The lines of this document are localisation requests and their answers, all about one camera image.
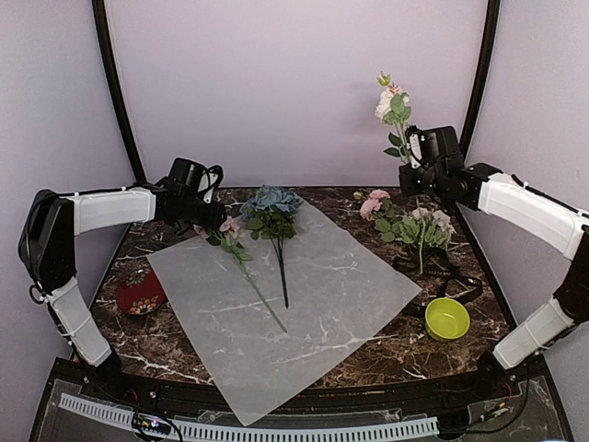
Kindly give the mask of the small pink fake rose stem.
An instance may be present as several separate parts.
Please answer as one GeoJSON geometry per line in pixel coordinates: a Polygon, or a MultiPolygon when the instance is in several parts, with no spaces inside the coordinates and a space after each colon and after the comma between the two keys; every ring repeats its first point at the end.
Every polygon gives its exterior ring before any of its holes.
{"type": "Polygon", "coordinates": [[[220,248],[224,252],[231,255],[232,260],[236,264],[237,268],[256,293],[259,302],[268,310],[280,330],[284,333],[287,333],[287,330],[282,321],[276,315],[274,309],[268,303],[265,296],[261,293],[252,275],[248,271],[247,263],[251,262],[253,258],[248,254],[243,244],[239,241],[238,236],[240,225],[238,219],[229,215],[217,229],[201,227],[197,225],[194,225],[193,229],[195,233],[199,237],[204,238],[208,244],[220,248]]]}

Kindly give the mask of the lilac hydrangea fake bunch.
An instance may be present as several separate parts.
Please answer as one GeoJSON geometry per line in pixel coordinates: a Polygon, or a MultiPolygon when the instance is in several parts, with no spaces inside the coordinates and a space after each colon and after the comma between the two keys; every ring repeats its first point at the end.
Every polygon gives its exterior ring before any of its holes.
{"type": "Polygon", "coordinates": [[[418,207],[393,225],[395,237],[416,250],[423,262],[435,251],[445,250],[456,233],[451,217],[442,210],[418,207]]]}

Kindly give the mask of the pink peony fake stem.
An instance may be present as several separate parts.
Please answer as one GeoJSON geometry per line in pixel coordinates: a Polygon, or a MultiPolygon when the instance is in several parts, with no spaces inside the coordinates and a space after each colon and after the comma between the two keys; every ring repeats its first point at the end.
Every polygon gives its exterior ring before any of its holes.
{"type": "Polygon", "coordinates": [[[364,195],[361,192],[353,194],[357,200],[363,200],[359,209],[362,219],[374,224],[374,228],[383,242],[391,243],[396,240],[395,225],[399,221],[389,192],[376,189],[364,195]]]}

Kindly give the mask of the blue fake rose bunch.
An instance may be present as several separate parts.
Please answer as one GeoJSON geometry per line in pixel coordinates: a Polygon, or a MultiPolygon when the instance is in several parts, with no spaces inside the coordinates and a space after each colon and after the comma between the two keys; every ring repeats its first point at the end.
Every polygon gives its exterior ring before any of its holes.
{"type": "Polygon", "coordinates": [[[262,185],[240,208],[243,222],[252,239],[269,240],[280,268],[283,302],[290,307],[288,295],[284,242],[297,234],[295,215],[303,199],[294,191],[284,187],[262,185]]]}

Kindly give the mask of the white fake rose stem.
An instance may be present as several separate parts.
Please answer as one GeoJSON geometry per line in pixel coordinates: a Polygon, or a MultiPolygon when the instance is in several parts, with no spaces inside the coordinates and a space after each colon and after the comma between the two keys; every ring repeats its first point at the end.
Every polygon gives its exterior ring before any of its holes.
{"type": "Polygon", "coordinates": [[[390,144],[397,150],[404,165],[418,166],[419,160],[412,152],[407,131],[410,127],[411,109],[409,93],[391,80],[391,75],[380,72],[376,82],[383,88],[378,101],[375,115],[385,125],[395,128],[390,144]]]}

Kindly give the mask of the translucent white wrapping paper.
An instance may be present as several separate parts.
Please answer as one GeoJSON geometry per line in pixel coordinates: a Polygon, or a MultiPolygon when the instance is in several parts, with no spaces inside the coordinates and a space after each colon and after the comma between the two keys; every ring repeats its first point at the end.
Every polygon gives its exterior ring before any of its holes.
{"type": "Polygon", "coordinates": [[[312,204],[283,259],[239,239],[251,261],[200,237],[148,258],[197,356],[237,420],[251,425],[373,339],[420,288],[312,204]]]}

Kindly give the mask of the black ribbon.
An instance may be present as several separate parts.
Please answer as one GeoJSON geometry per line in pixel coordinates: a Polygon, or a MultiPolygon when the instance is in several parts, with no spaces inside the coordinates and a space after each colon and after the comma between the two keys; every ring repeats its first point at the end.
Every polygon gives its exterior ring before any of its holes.
{"type": "Polygon", "coordinates": [[[463,306],[478,299],[483,292],[482,281],[479,278],[462,274],[460,268],[449,261],[445,251],[427,254],[423,259],[422,267],[418,255],[408,259],[395,257],[392,266],[404,274],[422,271],[421,275],[441,278],[443,283],[439,286],[435,299],[447,297],[446,290],[450,282],[460,283],[467,288],[465,294],[455,297],[455,300],[463,306]]]}

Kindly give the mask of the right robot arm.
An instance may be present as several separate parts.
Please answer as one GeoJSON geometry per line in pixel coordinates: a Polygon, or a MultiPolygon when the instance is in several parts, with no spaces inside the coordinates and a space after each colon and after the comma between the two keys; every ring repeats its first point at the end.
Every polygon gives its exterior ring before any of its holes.
{"type": "Polygon", "coordinates": [[[504,370],[588,320],[588,214],[491,165],[466,166],[451,126],[411,126],[406,136],[410,161],[399,169],[404,195],[429,194],[497,216],[542,239],[571,263],[551,299],[479,360],[482,369],[470,378],[469,390],[487,400],[503,387],[504,370]]]}

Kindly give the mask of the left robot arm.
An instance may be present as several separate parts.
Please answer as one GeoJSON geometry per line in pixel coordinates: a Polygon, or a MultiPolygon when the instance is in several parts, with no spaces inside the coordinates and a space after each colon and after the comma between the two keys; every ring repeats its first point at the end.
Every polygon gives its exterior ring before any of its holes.
{"type": "Polygon", "coordinates": [[[78,357],[94,368],[95,388],[110,401],[123,401],[130,382],[116,369],[120,358],[98,328],[76,279],[76,237],[106,227],[163,221],[216,229],[226,220],[214,193],[224,178],[219,165],[206,168],[176,158],[166,177],[155,184],[58,193],[39,191],[23,227],[18,256],[37,304],[47,305],[62,336],[78,357]]]}

